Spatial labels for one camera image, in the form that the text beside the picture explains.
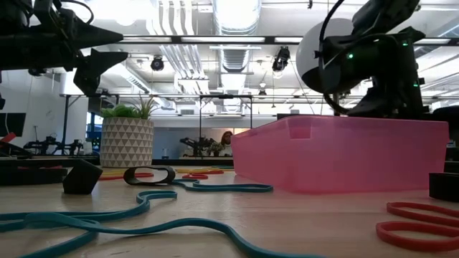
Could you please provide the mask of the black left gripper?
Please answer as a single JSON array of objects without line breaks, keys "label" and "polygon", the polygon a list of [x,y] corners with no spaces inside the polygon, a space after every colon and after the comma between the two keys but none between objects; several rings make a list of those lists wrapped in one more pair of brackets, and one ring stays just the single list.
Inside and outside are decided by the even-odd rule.
[{"label": "black left gripper", "polygon": [[83,56],[81,49],[123,40],[123,35],[92,25],[76,25],[63,34],[42,25],[28,28],[1,28],[2,70],[44,70],[63,67],[76,69],[74,84],[85,94],[95,94],[101,75],[126,60],[127,52],[99,52],[91,49]]}]

